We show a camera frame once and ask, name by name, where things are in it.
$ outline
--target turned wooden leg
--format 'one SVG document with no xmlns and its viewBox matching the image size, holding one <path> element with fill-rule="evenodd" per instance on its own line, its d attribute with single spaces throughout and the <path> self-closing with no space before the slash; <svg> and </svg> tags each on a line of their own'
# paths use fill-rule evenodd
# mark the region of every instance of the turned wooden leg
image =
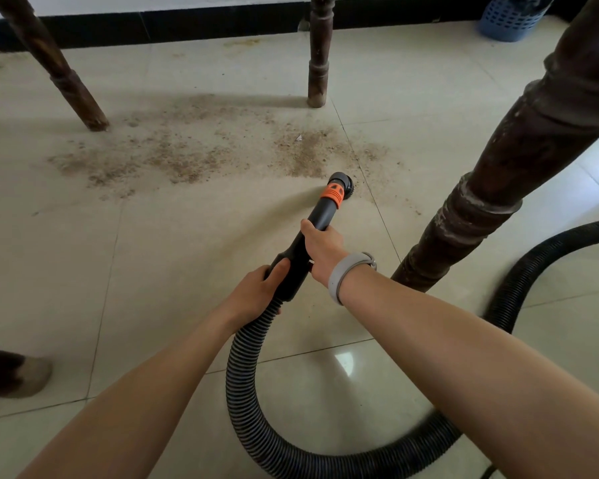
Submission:
<svg viewBox="0 0 599 479">
<path fill-rule="evenodd" d="M 426 291 L 599 137 L 599 0 L 590 0 L 393 274 Z"/>
<path fill-rule="evenodd" d="M 103 131 L 108 120 L 78 74 L 40 19 L 34 15 L 28 0 L 0 0 L 0 14 L 38 62 L 49 72 L 51 80 L 91 131 Z"/>
<path fill-rule="evenodd" d="M 30 397 L 51 377 L 51 362 L 0 350 L 0 397 Z"/>
<path fill-rule="evenodd" d="M 308 63 L 308 105 L 326 104 L 328 51 L 333 38 L 335 0 L 310 0 L 310 62 Z"/>
</svg>

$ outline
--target forearm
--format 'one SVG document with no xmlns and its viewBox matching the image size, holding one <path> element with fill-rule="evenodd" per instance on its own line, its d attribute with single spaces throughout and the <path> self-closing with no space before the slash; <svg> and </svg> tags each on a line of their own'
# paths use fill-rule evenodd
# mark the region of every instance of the forearm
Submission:
<svg viewBox="0 0 599 479">
<path fill-rule="evenodd" d="M 340 299 L 509 478 L 599 477 L 599 396 L 477 316 L 354 268 Z"/>
<path fill-rule="evenodd" d="M 81 411 L 20 479 L 145 478 L 200 379 L 231 336 L 216 310 L 194 332 L 128 372 Z"/>
</svg>

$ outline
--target tile floor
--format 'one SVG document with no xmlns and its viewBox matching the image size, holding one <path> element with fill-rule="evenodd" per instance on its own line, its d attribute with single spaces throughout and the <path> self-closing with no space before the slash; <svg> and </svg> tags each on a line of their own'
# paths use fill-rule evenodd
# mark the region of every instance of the tile floor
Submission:
<svg viewBox="0 0 599 479">
<path fill-rule="evenodd" d="M 306 33 L 66 50 L 112 122 L 95 134 L 29 55 L 0 55 L 0 348 L 56 364 L 40 394 L 0 400 L 0 478 L 287 247 L 330 172 L 357 185 L 335 226 L 391 274 L 565 27 L 510 45 L 467 22 L 337 31 L 320 110 L 304 104 Z M 599 142 L 431 293 L 479 313 L 527 249 L 598 219 Z M 599 246 L 546 271 L 515 333 L 599 391 Z M 265 476 L 227 416 L 227 350 L 153 478 Z M 430 407 L 310 280 L 261 359 L 266 416 L 311 451 L 378 446 Z M 486 465 L 463 438 L 419 477 Z"/>
</svg>

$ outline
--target left arm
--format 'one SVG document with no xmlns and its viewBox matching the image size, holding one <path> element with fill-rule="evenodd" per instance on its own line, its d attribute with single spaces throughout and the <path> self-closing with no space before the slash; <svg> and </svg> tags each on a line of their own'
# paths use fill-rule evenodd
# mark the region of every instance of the left arm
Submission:
<svg viewBox="0 0 599 479">
<path fill-rule="evenodd" d="M 146 478 L 195 388 L 229 337 L 259 316 L 288 273 L 284 259 L 248 273 L 191 334 L 131 370 L 90 402 L 18 479 Z"/>
</svg>

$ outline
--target dusty table leg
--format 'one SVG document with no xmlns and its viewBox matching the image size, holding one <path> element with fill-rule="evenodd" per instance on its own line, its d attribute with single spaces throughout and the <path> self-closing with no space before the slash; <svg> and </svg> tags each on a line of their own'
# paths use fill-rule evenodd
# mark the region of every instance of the dusty table leg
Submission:
<svg viewBox="0 0 599 479">
<path fill-rule="evenodd" d="M 426 291 L 599 137 L 599 0 L 590 0 L 393 274 Z"/>
<path fill-rule="evenodd" d="M 308 105 L 326 104 L 328 51 L 333 38 L 335 0 L 310 0 L 310 62 L 308 63 Z"/>
<path fill-rule="evenodd" d="M 0 0 L 0 14 L 9 22 L 24 46 L 49 72 L 51 80 L 91 131 L 108 127 L 106 116 L 27 0 Z"/>
<path fill-rule="evenodd" d="M 51 377 L 51 363 L 0 350 L 0 397 L 30 397 L 45 387 Z"/>
</svg>

